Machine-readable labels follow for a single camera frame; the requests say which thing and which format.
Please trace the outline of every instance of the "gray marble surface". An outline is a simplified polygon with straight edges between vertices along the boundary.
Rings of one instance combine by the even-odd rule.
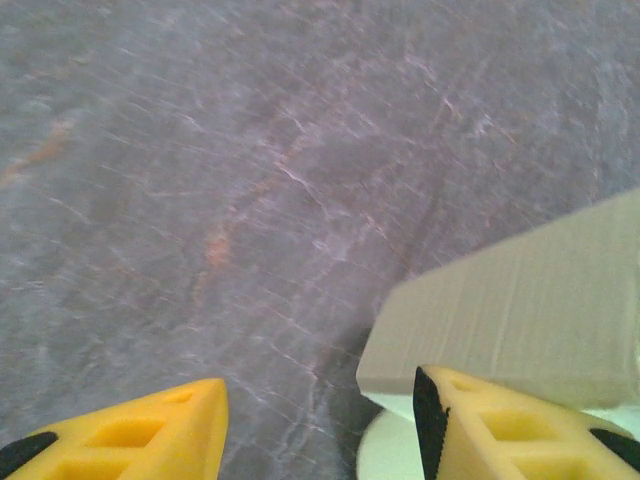
[[[0,441],[224,377],[354,477],[398,281],[640,184],[636,0],[0,0]]]

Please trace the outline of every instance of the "cardboard box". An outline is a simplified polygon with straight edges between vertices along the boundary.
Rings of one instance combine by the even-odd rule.
[[[636,189],[398,286],[358,385],[411,420],[423,364],[577,409],[637,403],[639,284]]]

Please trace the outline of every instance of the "beige box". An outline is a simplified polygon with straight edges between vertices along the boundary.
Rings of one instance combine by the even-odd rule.
[[[640,189],[393,290],[356,374],[413,419],[418,365],[440,365],[573,408],[640,400]]]

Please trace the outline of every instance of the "marble countertop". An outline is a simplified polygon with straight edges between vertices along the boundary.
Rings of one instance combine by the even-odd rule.
[[[635,0],[0,0],[0,443],[223,377],[354,477],[389,289],[640,184]]]

